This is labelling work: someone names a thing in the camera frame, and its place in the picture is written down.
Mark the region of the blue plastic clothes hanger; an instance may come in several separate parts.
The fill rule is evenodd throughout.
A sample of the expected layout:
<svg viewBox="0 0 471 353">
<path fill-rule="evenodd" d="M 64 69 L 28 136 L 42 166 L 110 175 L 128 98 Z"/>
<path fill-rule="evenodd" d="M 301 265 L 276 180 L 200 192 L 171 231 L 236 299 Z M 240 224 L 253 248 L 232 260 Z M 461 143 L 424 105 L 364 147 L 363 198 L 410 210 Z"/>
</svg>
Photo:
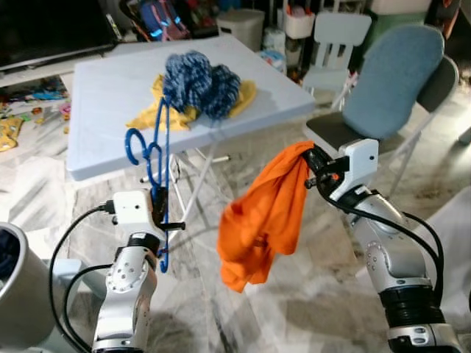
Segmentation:
<svg viewBox="0 0 471 353">
<path fill-rule="evenodd" d="M 138 128 L 129 128 L 124 137 L 124 150 L 132 165 L 139 165 L 139 158 L 144 159 L 146 182 L 151 185 L 152 199 L 158 202 L 155 206 L 158 214 L 169 214 L 169 188 L 171 188 L 171 105 L 165 98 L 158 100 L 155 115 L 155 127 L 152 138 L 146 139 Z M 165 232 L 167 239 L 158 249 L 160 270 L 166 273 L 169 269 L 169 248 L 171 237 L 181 231 Z"/>
</svg>

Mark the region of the blue chair cushion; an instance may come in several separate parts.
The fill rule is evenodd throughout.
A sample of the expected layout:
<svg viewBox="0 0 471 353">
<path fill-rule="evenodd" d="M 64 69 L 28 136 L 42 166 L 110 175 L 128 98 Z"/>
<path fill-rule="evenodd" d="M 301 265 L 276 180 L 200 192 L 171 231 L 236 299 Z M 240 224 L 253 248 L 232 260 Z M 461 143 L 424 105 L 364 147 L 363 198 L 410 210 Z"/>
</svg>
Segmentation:
<svg viewBox="0 0 471 353">
<path fill-rule="evenodd" d="M 344 124 L 365 138 L 396 135 L 442 61 L 444 44 L 441 32 L 424 24 L 388 30 L 364 55 L 342 110 Z"/>
</svg>

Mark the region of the black television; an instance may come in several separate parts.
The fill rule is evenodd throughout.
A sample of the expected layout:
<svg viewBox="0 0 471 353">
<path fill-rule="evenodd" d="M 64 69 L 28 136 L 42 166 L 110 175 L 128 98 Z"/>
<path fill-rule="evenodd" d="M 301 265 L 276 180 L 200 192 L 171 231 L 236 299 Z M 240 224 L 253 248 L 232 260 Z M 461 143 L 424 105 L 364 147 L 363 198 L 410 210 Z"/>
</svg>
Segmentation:
<svg viewBox="0 0 471 353">
<path fill-rule="evenodd" d="M 0 0 L 0 71 L 116 44 L 99 0 Z"/>
</svg>

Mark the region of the orange garment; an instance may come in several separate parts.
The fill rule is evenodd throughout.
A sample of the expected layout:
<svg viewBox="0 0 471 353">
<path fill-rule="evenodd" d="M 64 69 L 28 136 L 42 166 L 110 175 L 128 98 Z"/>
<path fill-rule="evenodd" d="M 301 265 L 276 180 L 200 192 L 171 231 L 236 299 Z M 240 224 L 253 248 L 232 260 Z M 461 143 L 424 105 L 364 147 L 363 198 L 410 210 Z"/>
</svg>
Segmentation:
<svg viewBox="0 0 471 353">
<path fill-rule="evenodd" d="M 216 252 L 222 282 L 232 291 L 262 285 L 276 256 L 296 251 L 311 173 L 302 153 L 313 147 L 303 141 L 279 152 L 222 213 Z"/>
</svg>

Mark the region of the grey folding chair white frame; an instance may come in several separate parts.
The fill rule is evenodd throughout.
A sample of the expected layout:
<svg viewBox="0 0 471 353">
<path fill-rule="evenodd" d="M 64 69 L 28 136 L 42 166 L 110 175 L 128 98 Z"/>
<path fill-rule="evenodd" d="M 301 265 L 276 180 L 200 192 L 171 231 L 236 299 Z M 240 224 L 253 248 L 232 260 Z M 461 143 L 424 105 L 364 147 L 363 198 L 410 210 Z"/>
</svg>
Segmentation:
<svg viewBox="0 0 471 353">
<path fill-rule="evenodd" d="M 392 135 L 390 138 L 376 139 L 379 141 L 379 154 L 391 152 L 394 156 L 403 156 L 403 164 L 401 164 L 400 169 L 396 173 L 388 195 L 393 196 L 396 194 L 415 146 L 418 144 L 428 125 L 438 115 L 442 104 L 456 90 L 459 80 L 460 73 L 456 64 L 451 58 L 445 56 L 443 51 L 442 61 L 438 64 L 436 71 L 428 77 L 427 83 L 420 91 L 420 94 L 418 94 L 417 100 L 411 108 L 411 115 L 407 124 L 396 135 Z M 344 95 L 344 104 L 346 104 L 350 90 L 351 88 Z M 316 115 L 315 118 L 311 118 L 305 124 L 304 132 L 307 137 L 313 139 L 317 146 L 330 152 L 330 154 L 336 154 L 344 144 L 358 139 L 366 139 L 344 124 L 343 108 L 344 105 L 339 110 Z"/>
</svg>

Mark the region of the blue white knitted garment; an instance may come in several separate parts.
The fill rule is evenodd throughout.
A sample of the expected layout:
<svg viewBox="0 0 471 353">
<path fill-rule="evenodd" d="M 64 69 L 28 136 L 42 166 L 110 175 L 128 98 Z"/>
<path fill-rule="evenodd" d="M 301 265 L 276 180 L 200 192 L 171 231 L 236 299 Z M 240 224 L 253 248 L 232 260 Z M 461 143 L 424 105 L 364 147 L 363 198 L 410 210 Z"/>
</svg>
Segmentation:
<svg viewBox="0 0 471 353">
<path fill-rule="evenodd" d="M 214 66 L 200 51 L 187 51 L 169 56 L 165 70 L 162 92 L 169 107 L 192 107 L 212 120 L 224 120 L 232 113 L 241 78 L 227 66 Z"/>
</svg>

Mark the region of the white plastic basket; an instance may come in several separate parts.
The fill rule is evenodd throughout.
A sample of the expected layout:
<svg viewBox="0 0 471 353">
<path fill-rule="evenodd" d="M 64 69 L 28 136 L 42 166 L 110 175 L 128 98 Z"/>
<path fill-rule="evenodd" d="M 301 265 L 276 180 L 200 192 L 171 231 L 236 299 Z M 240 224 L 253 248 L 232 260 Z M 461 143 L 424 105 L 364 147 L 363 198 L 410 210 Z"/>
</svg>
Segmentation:
<svg viewBox="0 0 471 353">
<path fill-rule="evenodd" d="M 283 16 L 283 32 L 289 38 L 308 38 L 312 35 L 315 13 L 309 7 L 287 4 Z"/>
</svg>

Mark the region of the blue pink baby stroller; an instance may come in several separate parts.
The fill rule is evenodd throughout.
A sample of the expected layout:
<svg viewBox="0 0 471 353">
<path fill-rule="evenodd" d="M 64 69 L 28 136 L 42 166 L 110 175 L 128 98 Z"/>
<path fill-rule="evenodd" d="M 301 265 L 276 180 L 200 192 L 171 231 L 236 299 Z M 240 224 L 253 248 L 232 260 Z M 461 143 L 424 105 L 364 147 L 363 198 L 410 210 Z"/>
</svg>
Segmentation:
<svg viewBox="0 0 471 353">
<path fill-rule="evenodd" d="M 128 7 L 131 19 L 148 43 L 191 37 L 174 0 L 130 0 Z"/>
</svg>

